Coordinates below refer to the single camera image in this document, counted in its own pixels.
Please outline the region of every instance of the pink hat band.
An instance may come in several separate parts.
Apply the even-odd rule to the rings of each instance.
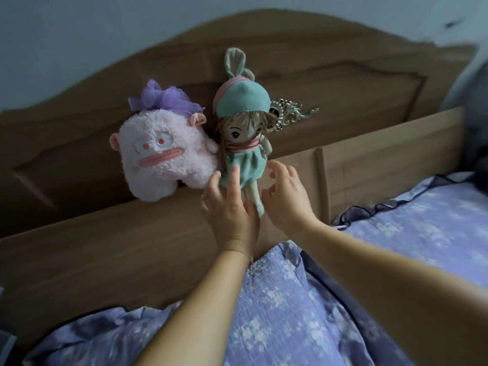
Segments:
[[[225,92],[229,89],[230,86],[241,81],[249,81],[249,79],[239,75],[237,77],[229,79],[228,81],[224,82],[222,86],[220,86],[220,88],[217,90],[217,93],[215,94],[213,105],[212,105],[212,112],[214,114],[217,110],[217,105],[219,104],[219,101],[222,98],[223,94],[225,94]]]

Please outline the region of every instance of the brown yarn hair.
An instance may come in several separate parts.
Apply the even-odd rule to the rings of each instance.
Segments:
[[[270,112],[262,112],[258,110],[253,110],[250,112],[244,112],[244,113],[237,113],[232,116],[225,116],[222,118],[218,119],[217,122],[217,128],[215,131],[219,133],[220,141],[221,141],[221,147],[220,147],[220,157],[221,157],[221,162],[223,164],[224,171],[226,171],[225,167],[225,158],[227,157],[227,140],[225,139],[224,133],[223,133],[223,128],[224,125],[231,125],[235,123],[238,119],[241,119],[243,116],[246,117],[247,120],[247,128],[249,126],[252,126],[253,128],[256,128],[258,125],[262,124],[263,129],[259,133],[259,135],[264,135],[266,136],[268,134],[268,130],[270,126],[272,126],[276,122],[276,116],[273,115]],[[251,139],[247,142],[243,142],[242,145],[246,146],[250,144],[254,139]]]

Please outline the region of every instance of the purple tulle bow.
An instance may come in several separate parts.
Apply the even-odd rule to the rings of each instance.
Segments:
[[[182,89],[171,86],[167,90],[161,90],[161,86],[154,79],[149,80],[141,98],[129,98],[129,106],[132,110],[170,110],[186,118],[194,113],[204,112],[204,108],[191,102]]]

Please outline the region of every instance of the stuffed toy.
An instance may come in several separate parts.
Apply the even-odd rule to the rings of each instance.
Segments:
[[[139,112],[110,137],[110,145],[121,154],[132,194],[155,202],[173,194],[178,180],[204,188],[217,169],[218,145],[201,127],[203,108],[181,89],[162,90],[154,80],[129,105]]]
[[[239,164],[243,194],[256,203],[261,216],[264,208],[256,181],[263,175],[267,157],[272,152],[266,133],[276,117],[269,112],[268,92],[254,82],[254,74],[245,68],[245,63],[243,51],[227,50],[224,68],[229,80],[218,89],[213,100],[224,163],[220,185],[227,187],[231,166]]]

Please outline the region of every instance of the pink fuzzy monster plush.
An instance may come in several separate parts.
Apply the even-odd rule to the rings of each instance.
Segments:
[[[150,80],[141,98],[129,98],[131,116],[112,134],[134,196],[155,202],[174,193],[178,180],[202,189],[217,169],[218,145],[203,131],[203,108],[176,87]]]

